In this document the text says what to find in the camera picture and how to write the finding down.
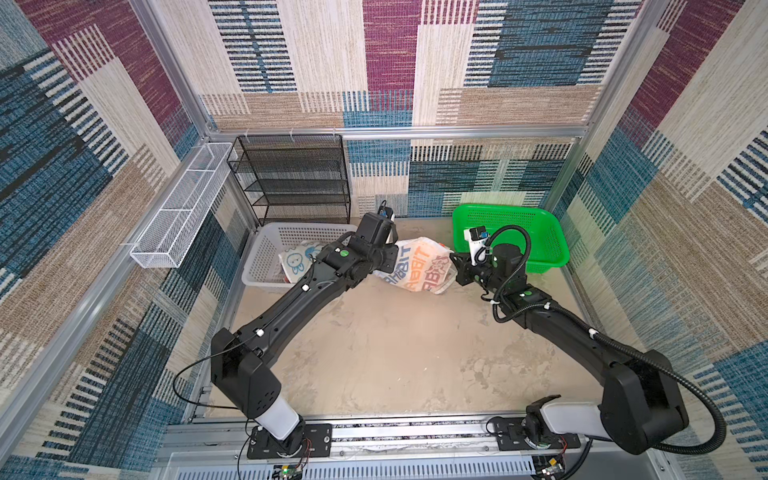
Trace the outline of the orange blue lettered towel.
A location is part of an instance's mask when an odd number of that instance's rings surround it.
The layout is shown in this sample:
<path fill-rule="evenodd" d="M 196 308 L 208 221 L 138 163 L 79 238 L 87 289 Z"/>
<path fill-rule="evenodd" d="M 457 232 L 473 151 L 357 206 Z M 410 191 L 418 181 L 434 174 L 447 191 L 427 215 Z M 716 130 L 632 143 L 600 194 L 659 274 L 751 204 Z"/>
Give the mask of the orange blue lettered towel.
<path fill-rule="evenodd" d="M 427 291 L 439 295 L 454 282 L 457 274 L 450 255 L 453 251 L 427 237 L 398 240 L 394 271 L 374 275 L 384 282 L 410 292 Z"/>

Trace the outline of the blue bunny pattern towel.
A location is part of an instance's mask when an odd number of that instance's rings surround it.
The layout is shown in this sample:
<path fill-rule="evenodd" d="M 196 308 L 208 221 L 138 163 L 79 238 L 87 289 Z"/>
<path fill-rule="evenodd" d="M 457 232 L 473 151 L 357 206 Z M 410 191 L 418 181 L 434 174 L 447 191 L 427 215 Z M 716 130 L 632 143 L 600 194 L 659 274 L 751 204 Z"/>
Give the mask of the blue bunny pattern towel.
<path fill-rule="evenodd" d="M 286 280 L 291 284 L 296 283 L 307 273 L 326 245 L 326 242 L 316 240 L 302 241 L 279 253 L 278 259 Z"/>

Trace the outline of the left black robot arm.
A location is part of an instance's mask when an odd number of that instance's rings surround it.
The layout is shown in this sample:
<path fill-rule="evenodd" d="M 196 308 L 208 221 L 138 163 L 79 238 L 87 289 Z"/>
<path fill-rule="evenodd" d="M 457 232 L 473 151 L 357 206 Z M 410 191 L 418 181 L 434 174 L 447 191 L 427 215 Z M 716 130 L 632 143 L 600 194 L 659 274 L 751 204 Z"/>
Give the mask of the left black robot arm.
<path fill-rule="evenodd" d="M 303 418 L 281 396 L 271 371 L 289 342 L 327 304 L 375 271 L 392 273 L 398 256 L 393 210 L 381 204 L 354 232 L 327 244 L 288 291 L 260 316 L 211 341 L 212 384 L 288 455 L 305 442 Z"/>

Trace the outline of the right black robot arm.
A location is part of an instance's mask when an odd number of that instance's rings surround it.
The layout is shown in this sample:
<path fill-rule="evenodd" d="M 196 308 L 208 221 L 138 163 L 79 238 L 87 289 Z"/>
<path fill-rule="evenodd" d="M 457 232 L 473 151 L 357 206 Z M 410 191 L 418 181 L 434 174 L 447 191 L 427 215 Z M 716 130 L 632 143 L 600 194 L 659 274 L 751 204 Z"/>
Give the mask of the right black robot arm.
<path fill-rule="evenodd" d="M 500 254 L 479 264 L 473 264 L 468 253 L 450 256 L 459 285 L 476 283 L 490 293 L 497 322 L 513 321 L 545 338 L 600 384 L 598 403 L 551 396 L 529 405 L 535 424 L 552 433 L 609 439 L 631 454 L 656 447 L 687 428 L 678 384 L 659 370 L 670 365 L 666 357 L 651 350 L 643 362 L 600 344 L 589 325 L 528 283 L 517 267 L 521 258 L 514 245 L 502 246 Z"/>

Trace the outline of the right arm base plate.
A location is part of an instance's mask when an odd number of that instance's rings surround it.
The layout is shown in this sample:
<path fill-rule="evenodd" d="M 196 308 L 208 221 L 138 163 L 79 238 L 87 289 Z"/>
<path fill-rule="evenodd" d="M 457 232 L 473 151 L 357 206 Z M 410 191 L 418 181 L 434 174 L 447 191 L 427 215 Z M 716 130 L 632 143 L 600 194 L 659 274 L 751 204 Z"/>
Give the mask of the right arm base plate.
<path fill-rule="evenodd" d="M 582 442 L 574 434 L 555 434 L 540 420 L 527 416 L 493 416 L 486 421 L 486 433 L 492 436 L 500 451 L 580 450 Z"/>

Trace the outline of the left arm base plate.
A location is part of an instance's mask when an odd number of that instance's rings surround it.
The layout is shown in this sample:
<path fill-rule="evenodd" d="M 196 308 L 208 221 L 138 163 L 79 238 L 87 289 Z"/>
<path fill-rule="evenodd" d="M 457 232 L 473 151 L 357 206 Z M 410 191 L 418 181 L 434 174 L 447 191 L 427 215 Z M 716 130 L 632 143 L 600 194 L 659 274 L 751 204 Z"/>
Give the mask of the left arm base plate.
<path fill-rule="evenodd" d="M 283 440 L 274 437 L 266 428 L 257 425 L 251 431 L 246 457 L 249 460 L 278 458 L 329 457 L 333 425 L 300 421 Z"/>

